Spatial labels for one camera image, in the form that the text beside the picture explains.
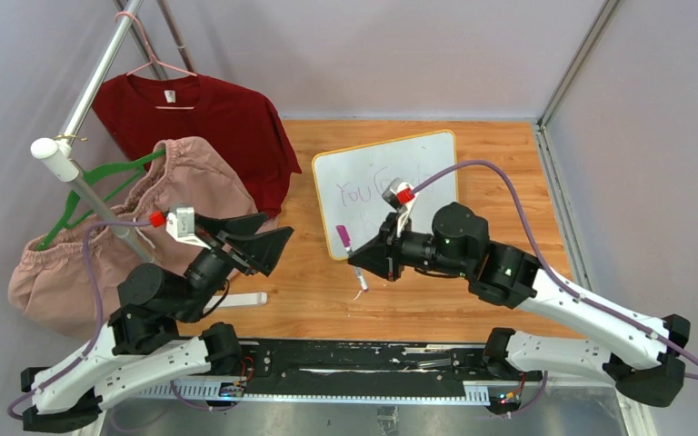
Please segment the yellow-framed whiteboard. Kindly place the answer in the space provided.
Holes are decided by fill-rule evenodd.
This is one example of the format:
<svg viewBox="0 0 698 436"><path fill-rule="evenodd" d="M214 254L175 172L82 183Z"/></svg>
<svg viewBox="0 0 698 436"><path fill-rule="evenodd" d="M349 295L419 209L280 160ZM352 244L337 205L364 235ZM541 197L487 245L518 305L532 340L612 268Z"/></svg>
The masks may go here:
<svg viewBox="0 0 698 436"><path fill-rule="evenodd" d="M318 154L312 161L329 256L347 258L335 226L346 227L352 247L372 239L393 209L382 192L395 178L415 187L456 163L450 130L419 134Z"/></svg>

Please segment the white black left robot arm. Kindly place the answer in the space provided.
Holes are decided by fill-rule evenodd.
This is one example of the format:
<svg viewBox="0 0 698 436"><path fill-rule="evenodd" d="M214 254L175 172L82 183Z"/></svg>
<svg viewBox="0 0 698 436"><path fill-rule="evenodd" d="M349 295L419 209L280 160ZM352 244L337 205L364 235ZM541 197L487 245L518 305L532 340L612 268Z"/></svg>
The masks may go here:
<svg viewBox="0 0 698 436"><path fill-rule="evenodd" d="M212 372L248 381L252 361L230 324L218 322L179 341L178 327L204 319L227 297L229 276L269 275L293 235L289 226L265 230L264 213L215 219L190 206L152 213L147 225L164 228L198 255L177 274L141 263L118 285L119 308L98 313L90 340L52 367L21 374L24 411L9 407L25 431L66 433L95 422L119 402L155 385Z"/></svg>

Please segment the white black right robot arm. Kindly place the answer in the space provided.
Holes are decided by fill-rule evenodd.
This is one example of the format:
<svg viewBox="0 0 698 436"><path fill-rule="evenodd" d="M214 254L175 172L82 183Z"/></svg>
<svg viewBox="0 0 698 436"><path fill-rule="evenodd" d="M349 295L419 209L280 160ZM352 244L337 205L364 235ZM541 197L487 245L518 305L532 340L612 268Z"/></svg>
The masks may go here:
<svg viewBox="0 0 698 436"><path fill-rule="evenodd" d="M577 339L494 329L482 353L488 375L561 372L611 384L623 396L653 406L672 404L684 384L680 351L690 323L627 310L547 271L533 255L490 239L488 223L460 203L434 215L429 233L414 232L389 213L378 234L348 262L393 282L407 267L448 278L492 305L542 315L578 333Z"/></svg>

